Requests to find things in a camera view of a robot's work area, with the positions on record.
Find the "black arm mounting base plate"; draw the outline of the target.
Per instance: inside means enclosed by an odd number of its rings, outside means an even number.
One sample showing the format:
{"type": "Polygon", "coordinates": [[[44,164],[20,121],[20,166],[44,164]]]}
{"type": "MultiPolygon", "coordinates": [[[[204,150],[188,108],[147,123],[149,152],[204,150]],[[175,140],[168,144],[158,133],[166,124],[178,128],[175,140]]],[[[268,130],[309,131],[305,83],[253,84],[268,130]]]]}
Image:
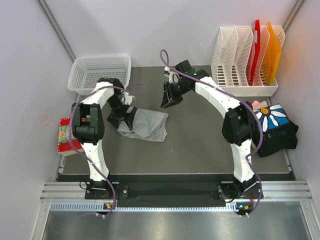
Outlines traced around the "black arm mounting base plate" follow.
{"type": "Polygon", "coordinates": [[[115,199],[122,205],[169,205],[192,202],[211,204],[234,200],[257,200],[261,194],[259,183],[247,190],[231,181],[226,182],[120,182],[114,184],[115,199]]]}

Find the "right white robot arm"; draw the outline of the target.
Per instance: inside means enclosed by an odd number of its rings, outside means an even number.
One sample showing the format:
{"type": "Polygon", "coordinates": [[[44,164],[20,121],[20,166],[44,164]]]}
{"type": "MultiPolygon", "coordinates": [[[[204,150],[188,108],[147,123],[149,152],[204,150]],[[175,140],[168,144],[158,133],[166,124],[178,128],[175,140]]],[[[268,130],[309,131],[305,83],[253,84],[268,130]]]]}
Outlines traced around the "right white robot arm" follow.
{"type": "Polygon", "coordinates": [[[256,185],[252,170],[251,145],[255,130],[253,108],[249,102],[230,97],[203,69],[196,71],[188,60],[180,62],[175,69],[165,66],[168,81],[163,84],[161,108],[166,109],[183,101],[183,95],[193,91],[205,98],[223,117],[222,135],[230,144],[233,157],[233,182],[219,186],[224,201],[245,198],[256,185]]]}

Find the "grey t-shirt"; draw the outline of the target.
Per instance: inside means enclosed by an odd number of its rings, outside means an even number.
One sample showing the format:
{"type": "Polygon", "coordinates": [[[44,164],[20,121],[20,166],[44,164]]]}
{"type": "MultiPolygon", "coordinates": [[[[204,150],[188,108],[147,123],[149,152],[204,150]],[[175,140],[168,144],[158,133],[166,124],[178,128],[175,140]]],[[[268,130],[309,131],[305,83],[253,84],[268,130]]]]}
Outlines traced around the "grey t-shirt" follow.
{"type": "Polygon", "coordinates": [[[133,118],[132,130],[125,122],[121,122],[117,131],[131,139],[163,143],[167,136],[168,117],[169,114],[165,112],[138,108],[133,118]]]}

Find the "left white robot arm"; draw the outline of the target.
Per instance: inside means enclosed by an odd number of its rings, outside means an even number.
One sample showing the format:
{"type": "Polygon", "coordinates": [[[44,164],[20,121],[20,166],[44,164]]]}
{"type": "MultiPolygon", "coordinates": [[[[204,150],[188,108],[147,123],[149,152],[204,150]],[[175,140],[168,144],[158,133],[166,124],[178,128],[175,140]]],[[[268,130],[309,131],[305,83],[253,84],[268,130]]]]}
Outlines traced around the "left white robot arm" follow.
{"type": "Polygon", "coordinates": [[[129,130],[133,129],[136,107],[132,107],[133,96],[125,91],[117,78],[100,78],[94,90],[79,103],[72,105],[70,130],[84,150],[89,165],[90,175],[86,181],[85,198],[90,200],[111,199],[114,187],[109,180],[102,140],[105,124],[102,108],[109,104],[111,112],[107,121],[118,128],[125,123],[129,130]]]}

